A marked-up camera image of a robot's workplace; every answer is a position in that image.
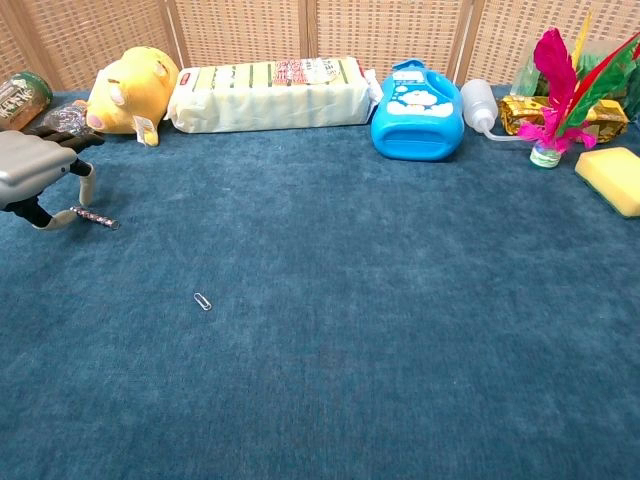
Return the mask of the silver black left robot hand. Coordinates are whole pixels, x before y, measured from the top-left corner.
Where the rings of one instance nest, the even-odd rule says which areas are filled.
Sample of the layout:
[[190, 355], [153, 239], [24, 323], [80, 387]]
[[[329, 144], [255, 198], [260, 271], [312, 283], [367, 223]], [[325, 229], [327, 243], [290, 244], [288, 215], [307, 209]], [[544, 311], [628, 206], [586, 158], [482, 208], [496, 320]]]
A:
[[0, 131], [0, 211], [13, 213], [39, 230], [62, 229], [77, 219], [66, 209], [54, 215], [39, 205], [39, 196], [67, 174], [79, 178], [79, 202], [91, 204], [95, 167], [79, 158], [84, 149], [104, 143], [99, 133], [75, 135], [40, 126], [28, 131]]

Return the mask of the green tea bottle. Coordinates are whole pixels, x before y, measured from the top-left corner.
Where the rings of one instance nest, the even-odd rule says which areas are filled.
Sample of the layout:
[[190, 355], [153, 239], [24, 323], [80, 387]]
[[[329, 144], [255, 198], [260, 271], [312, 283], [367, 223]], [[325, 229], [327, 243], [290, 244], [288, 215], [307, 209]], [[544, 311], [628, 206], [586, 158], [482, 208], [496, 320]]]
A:
[[21, 130], [53, 99], [53, 92], [40, 75], [22, 71], [0, 85], [0, 131]]

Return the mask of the yellow plush toy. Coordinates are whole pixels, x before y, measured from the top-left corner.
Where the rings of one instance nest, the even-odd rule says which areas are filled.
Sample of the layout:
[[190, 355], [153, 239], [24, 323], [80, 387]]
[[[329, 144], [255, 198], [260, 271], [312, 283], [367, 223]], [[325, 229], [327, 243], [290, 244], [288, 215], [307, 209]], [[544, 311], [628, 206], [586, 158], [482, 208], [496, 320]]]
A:
[[108, 134], [135, 134], [147, 146], [159, 144], [179, 69], [165, 52], [148, 46], [126, 50], [101, 69], [87, 101], [86, 124]]

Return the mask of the pack of yellow sponges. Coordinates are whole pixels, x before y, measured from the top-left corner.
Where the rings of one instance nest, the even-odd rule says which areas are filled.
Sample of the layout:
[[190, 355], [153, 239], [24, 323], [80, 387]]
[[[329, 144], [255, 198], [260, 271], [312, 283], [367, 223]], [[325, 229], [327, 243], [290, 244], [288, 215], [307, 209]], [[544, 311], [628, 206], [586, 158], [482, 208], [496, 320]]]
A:
[[165, 118], [185, 133], [361, 125], [382, 96], [375, 71], [351, 56], [191, 67]]

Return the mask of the woven bamboo folding screen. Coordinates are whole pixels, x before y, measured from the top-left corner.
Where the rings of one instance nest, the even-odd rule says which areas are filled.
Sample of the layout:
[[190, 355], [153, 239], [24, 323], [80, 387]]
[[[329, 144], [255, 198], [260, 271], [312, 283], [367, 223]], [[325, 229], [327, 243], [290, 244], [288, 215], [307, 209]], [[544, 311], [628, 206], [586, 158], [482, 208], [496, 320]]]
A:
[[616, 46], [640, 0], [0, 0], [0, 81], [21, 70], [85, 90], [133, 46], [180, 67], [356, 57], [379, 76], [418, 58], [461, 83], [509, 83], [546, 29]]

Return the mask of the blue table mat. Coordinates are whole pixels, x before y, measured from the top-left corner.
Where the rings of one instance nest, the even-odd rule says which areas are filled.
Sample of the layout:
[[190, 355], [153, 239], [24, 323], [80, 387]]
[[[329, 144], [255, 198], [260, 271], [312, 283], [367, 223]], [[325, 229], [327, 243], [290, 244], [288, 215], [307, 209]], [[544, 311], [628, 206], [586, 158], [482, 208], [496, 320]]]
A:
[[0, 480], [640, 480], [640, 220], [529, 152], [85, 150], [118, 230], [0, 213]]

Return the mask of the blue detergent pump bottle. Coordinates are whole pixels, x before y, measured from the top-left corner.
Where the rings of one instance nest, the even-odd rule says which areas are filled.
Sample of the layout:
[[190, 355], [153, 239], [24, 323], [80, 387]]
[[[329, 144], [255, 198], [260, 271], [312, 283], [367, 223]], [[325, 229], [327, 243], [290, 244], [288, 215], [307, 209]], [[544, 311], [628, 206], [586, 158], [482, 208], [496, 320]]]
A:
[[390, 159], [442, 161], [464, 136], [463, 101], [444, 75], [418, 59], [392, 67], [371, 120], [376, 150]]

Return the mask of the clear squeeze wash bottle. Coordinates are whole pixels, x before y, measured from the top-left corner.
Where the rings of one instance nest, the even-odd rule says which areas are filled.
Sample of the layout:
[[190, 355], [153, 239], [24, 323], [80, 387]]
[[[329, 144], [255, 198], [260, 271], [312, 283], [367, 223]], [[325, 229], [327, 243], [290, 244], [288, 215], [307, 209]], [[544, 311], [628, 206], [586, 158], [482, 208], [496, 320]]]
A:
[[526, 142], [520, 136], [495, 135], [492, 132], [499, 109], [490, 84], [486, 80], [473, 79], [460, 89], [463, 101], [463, 117], [467, 126], [496, 142]]

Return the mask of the gold foil snack bag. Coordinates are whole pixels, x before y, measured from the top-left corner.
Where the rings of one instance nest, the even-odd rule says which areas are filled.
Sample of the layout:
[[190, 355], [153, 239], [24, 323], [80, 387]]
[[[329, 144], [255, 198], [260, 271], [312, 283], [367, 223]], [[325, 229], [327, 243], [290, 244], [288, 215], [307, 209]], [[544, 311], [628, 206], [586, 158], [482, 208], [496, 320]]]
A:
[[[523, 123], [544, 124], [542, 109], [549, 107], [549, 100], [544, 96], [506, 95], [498, 107], [504, 130], [509, 135], [517, 135]], [[589, 110], [585, 131], [595, 136], [598, 143], [608, 143], [625, 133], [628, 123], [621, 105], [615, 100], [605, 99]]]

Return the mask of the clear box of green sticks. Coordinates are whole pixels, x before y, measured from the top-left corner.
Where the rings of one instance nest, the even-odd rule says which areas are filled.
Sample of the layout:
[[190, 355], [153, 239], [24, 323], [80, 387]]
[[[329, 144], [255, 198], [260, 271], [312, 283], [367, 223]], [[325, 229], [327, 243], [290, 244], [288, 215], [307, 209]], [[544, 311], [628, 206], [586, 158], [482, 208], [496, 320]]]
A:
[[[512, 82], [512, 95], [547, 96], [549, 93], [548, 81], [539, 72], [534, 62], [535, 44], [535, 41], [530, 42], [524, 50]], [[577, 85], [580, 85], [590, 71], [615, 50], [619, 44], [620, 41], [615, 40], [587, 41], [580, 53], [578, 66], [575, 68]], [[618, 90], [610, 92], [607, 98], [617, 100], [620, 103], [640, 101], [640, 55], [636, 58], [626, 82]]]

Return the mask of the colourful feather shuttlecock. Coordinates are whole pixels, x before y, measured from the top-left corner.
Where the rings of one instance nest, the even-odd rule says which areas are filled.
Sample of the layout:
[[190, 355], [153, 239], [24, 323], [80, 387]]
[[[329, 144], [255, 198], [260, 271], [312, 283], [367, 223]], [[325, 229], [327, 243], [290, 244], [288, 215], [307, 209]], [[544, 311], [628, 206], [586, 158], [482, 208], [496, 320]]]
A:
[[530, 161], [551, 169], [575, 141], [582, 141], [588, 149], [594, 147], [597, 137], [586, 131], [588, 112], [627, 82], [638, 57], [640, 31], [579, 79], [560, 31], [546, 31], [535, 46], [533, 60], [548, 81], [549, 105], [541, 109], [541, 125], [525, 123], [518, 130], [520, 139], [533, 144]]

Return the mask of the yellow sponge block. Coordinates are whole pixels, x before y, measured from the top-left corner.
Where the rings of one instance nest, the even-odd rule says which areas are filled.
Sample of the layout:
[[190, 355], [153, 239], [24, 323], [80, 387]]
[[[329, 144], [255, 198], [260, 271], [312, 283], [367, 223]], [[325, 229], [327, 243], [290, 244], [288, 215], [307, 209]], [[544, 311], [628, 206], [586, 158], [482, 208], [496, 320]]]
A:
[[640, 218], [640, 156], [625, 147], [588, 151], [575, 172], [620, 215]]

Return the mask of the white-handled mesh strainer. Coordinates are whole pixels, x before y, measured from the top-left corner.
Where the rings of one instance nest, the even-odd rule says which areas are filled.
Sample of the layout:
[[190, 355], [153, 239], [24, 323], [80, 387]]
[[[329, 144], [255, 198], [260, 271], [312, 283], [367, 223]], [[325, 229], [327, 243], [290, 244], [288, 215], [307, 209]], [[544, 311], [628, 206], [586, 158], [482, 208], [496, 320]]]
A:
[[85, 100], [74, 100], [49, 111], [41, 125], [58, 132], [68, 132], [76, 136], [94, 133], [87, 124], [88, 104]]

